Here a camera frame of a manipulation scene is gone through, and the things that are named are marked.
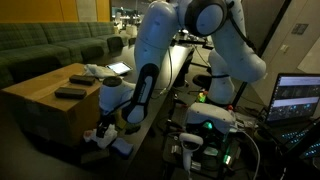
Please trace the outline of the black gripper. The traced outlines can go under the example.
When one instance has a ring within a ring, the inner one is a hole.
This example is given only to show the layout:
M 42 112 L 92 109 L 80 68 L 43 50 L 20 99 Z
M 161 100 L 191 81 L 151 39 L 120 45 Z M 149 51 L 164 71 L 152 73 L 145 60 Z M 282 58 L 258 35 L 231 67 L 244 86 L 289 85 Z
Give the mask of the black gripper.
M 110 124 L 115 124 L 115 116 L 101 115 L 99 121 L 97 122 L 96 136 L 99 138 L 103 138 Z

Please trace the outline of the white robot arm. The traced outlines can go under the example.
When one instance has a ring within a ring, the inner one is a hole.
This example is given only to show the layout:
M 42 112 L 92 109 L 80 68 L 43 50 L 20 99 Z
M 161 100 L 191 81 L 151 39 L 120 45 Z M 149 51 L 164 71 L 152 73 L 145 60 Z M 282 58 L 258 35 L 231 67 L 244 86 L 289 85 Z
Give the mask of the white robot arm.
M 211 73 L 209 101 L 192 104 L 187 123 L 209 121 L 221 134 L 230 131 L 235 117 L 225 106 L 232 100 L 233 81 L 252 83 L 266 73 L 266 63 L 246 35 L 242 0 L 155 0 L 149 5 L 135 40 L 136 82 L 109 76 L 100 86 L 101 119 L 96 126 L 97 136 L 105 135 L 111 125 L 107 117 L 116 110 L 131 124 L 146 118 L 164 57 L 180 30 L 212 39 L 207 48 Z

